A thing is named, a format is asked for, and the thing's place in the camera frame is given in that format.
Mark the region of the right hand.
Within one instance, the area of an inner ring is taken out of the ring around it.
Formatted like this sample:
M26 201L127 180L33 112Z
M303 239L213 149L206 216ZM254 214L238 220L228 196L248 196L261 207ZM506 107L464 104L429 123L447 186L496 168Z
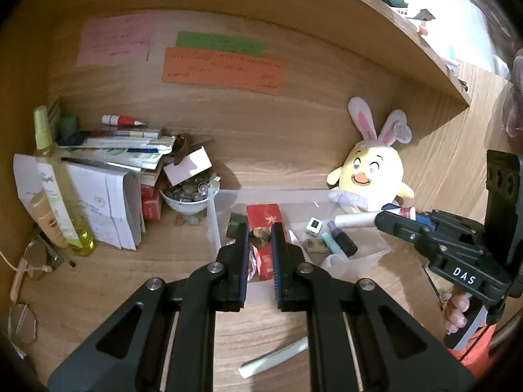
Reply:
M461 289L454 289L444 307L444 327L448 335L467 324L465 313L470 306L470 296Z

